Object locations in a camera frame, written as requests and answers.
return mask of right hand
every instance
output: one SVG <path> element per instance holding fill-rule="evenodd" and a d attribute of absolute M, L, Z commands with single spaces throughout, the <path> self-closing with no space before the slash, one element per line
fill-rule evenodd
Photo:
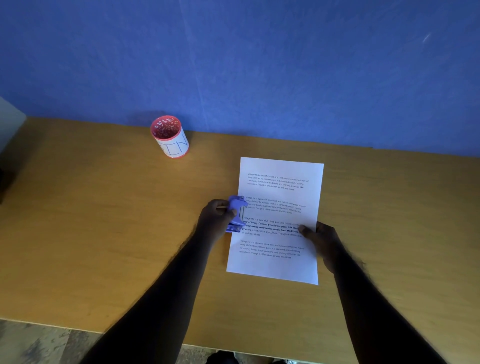
<path fill-rule="evenodd" d="M 334 273 L 336 259 L 345 251 L 335 229 L 317 221 L 316 231 L 300 225 L 299 232 L 315 245 L 327 269 Z"/>

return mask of hand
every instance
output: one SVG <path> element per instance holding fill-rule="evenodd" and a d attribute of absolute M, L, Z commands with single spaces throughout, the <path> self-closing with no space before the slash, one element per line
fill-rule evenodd
<path fill-rule="evenodd" d="M 216 242 L 225 233 L 228 223 L 236 216 L 236 210 L 227 210 L 227 200 L 212 200 L 205 206 L 198 218 L 195 234 L 211 243 Z"/>
<path fill-rule="evenodd" d="M 304 225 L 299 226 L 299 232 L 315 245 L 327 269 L 334 273 L 335 261 L 345 251 L 335 229 L 317 221 L 316 232 Z"/>

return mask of left hand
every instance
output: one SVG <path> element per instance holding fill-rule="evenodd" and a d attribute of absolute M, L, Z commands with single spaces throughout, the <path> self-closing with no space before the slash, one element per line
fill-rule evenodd
<path fill-rule="evenodd" d="M 228 223 L 236 216 L 236 210 L 227 210 L 227 200 L 212 200 L 198 218 L 195 234 L 214 243 L 225 233 Z"/>

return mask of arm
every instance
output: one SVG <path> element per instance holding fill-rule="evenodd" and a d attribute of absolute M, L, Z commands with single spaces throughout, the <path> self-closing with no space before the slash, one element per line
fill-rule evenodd
<path fill-rule="evenodd" d="M 192 237 L 82 364 L 176 362 L 210 250 L 236 215 L 226 206 L 228 201 L 213 200 L 203 208 Z"/>
<path fill-rule="evenodd" d="M 316 232 L 301 225 L 325 266 L 335 277 L 348 332 L 360 364 L 446 363 L 382 296 L 352 259 L 331 226 L 317 222 Z"/>

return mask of forearm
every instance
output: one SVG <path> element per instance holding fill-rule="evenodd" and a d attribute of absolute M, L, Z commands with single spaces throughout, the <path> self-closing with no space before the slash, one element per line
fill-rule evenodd
<path fill-rule="evenodd" d="M 172 363 L 180 351 L 213 242 L 193 235 L 82 363 Z"/>
<path fill-rule="evenodd" d="M 412 357 L 445 363 L 343 248 L 335 261 L 334 275 L 360 364 L 407 361 Z"/>

